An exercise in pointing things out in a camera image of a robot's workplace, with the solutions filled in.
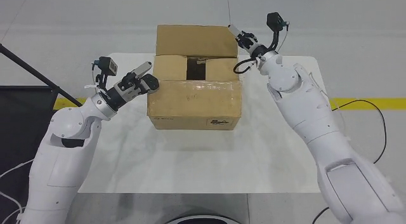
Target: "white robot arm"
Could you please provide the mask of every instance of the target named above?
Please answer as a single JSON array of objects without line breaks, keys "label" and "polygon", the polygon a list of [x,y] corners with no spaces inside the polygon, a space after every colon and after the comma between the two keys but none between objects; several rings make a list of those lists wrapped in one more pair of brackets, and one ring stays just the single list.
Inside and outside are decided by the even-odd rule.
[{"label": "white robot arm", "polygon": [[284,67],[282,56],[266,50],[252,34],[246,36],[233,25],[230,31],[251,58],[259,59],[258,69],[269,78],[267,86],[273,100],[316,162],[318,186],[334,216],[341,223],[403,223],[398,214],[403,211],[400,199],[375,165],[349,145],[334,121],[328,100],[309,73],[300,64]]},{"label": "white robot arm", "polygon": [[[124,104],[159,87],[154,76],[145,74],[152,66],[145,62],[105,91],[107,75],[115,75],[117,66],[110,58],[103,62],[107,62],[105,78],[100,79],[104,90],[88,98],[82,107],[64,108],[52,117],[31,166],[29,199],[22,224],[65,223],[69,207],[90,169],[102,120],[109,121]],[[73,140],[82,145],[67,147]]]}]

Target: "white cable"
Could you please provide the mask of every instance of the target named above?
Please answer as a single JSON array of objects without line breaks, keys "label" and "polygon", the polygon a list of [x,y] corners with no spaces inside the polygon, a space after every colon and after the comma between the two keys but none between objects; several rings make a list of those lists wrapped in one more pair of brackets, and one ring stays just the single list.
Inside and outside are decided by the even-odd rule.
[{"label": "white cable", "polygon": [[18,169],[18,168],[20,168],[20,167],[22,167],[22,166],[24,166],[24,165],[26,165],[26,164],[32,162],[33,160],[34,160],[34,159],[32,159],[32,160],[30,160],[30,161],[27,161],[27,162],[25,162],[25,163],[21,163],[21,164],[15,166],[14,168],[7,170],[6,172],[4,172],[3,174],[0,175],[0,178],[2,178],[3,176],[5,176],[5,175],[8,174],[9,172],[12,172],[14,169]]},{"label": "white cable", "polygon": [[[28,163],[30,163],[30,162],[32,162],[32,161],[34,161],[34,159],[29,160],[29,161],[26,161],[26,162],[24,162],[24,163],[20,163],[19,165],[15,166],[14,168],[9,169],[9,170],[7,170],[6,172],[4,172],[3,174],[1,174],[1,175],[0,175],[0,178],[2,178],[3,176],[5,176],[6,174],[12,172],[13,170],[18,169],[18,168],[20,168],[20,167],[22,167],[22,166],[24,166],[24,165],[26,165],[26,164],[28,164]],[[5,197],[5,198],[7,198],[7,199],[9,199],[9,200],[11,200],[11,201],[13,201],[13,202],[18,206],[18,209],[17,209],[17,210],[20,211],[20,214],[23,213],[23,207],[21,206],[21,204],[20,204],[17,200],[15,200],[14,198],[12,198],[12,197],[10,197],[10,196],[8,196],[8,195],[2,193],[2,192],[0,192],[0,195],[2,195],[3,197]]]},{"label": "white cable", "polygon": [[343,126],[344,126],[344,129],[343,129],[344,132],[343,132],[343,134],[344,134],[344,136],[346,136],[346,135],[347,135],[347,126],[345,125],[345,120],[344,120],[344,117],[343,117],[343,113],[341,113],[340,106],[339,106],[338,103],[335,101],[335,99],[330,98],[330,97],[327,95],[327,93],[318,85],[317,81],[316,81],[315,78],[313,77],[313,73],[312,73],[312,72],[309,73],[309,76],[311,77],[311,79],[313,79],[313,81],[315,82],[315,84],[317,85],[317,87],[318,87],[318,88],[321,90],[321,92],[327,97],[327,99],[328,99],[328,100],[332,100],[332,101],[334,102],[334,104],[335,104],[335,106],[336,106],[336,108],[337,108],[338,114],[340,115],[341,120],[342,120],[342,122],[343,122]]},{"label": "white cable", "polygon": [[21,206],[21,204],[17,200],[15,200],[14,198],[12,198],[12,197],[10,197],[10,196],[2,193],[2,192],[0,192],[0,195],[2,195],[3,197],[5,197],[5,198],[7,198],[7,199],[9,199],[11,201],[13,201],[18,206],[18,210],[20,210],[20,213],[23,213],[23,207]]},{"label": "white cable", "polygon": [[15,210],[14,212],[12,212],[9,216],[7,216],[7,218],[5,218],[4,220],[3,220],[3,222],[1,223],[1,224],[5,224],[7,221],[8,221],[8,219],[10,219],[16,212],[18,212],[20,209],[17,209],[17,210]]},{"label": "white cable", "polygon": [[286,31],[286,34],[285,34],[284,40],[283,40],[283,41],[282,41],[282,43],[280,44],[280,46],[279,46],[279,48],[278,48],[278,50],[277,50],[277,53],[279,53],[279,50],[280,50],[280,49],[281,49],[281,47],[284,45],[284,42],[285,42],[286,37],[287,37],[287,33],[288,33],[288,31]]}]

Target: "cardboard box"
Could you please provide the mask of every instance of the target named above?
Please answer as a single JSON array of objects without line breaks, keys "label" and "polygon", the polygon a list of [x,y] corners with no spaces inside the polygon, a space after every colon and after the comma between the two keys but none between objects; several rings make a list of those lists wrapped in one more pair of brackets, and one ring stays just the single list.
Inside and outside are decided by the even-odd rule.
[{"label": "cardboard box", "polygon": [[237,42],[227,27],[159,25],[148,116],[157,129],[231,130],[241,117]]}]

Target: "box flap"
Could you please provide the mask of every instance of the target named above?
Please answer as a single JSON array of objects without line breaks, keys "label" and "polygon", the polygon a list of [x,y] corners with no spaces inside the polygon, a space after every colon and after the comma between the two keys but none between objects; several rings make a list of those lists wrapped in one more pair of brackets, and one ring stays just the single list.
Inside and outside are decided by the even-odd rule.
[{"label": "box flap", "polygon": [[157,55],[237,57],[237,42],[220,26],[158,25]]},{"label": "box flap", "polygon": [[206,81],[238,81],[233,72],[237,58],[216,58],[206,60]]},{"label": "box flap", "polygon": [[155,56],[154,76],[161,81],[185,81],[187,60],[185,56]]},{"label": "box flap", "polygon": [[147,103],[150,117],[240,117],[241,82],[159,81]]}]

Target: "printed label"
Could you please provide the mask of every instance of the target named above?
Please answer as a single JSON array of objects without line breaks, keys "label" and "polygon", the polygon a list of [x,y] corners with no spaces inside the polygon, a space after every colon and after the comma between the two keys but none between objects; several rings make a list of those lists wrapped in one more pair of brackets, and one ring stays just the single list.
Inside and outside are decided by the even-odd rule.
[{"label": "printed label", "polygon": [[173,120],[172,117],[154,117],[154,120]]},{"label": "printed label", "polygon": [[231,126],[233,124],[234,119],[208,119],[207,125],[208,126]]}]

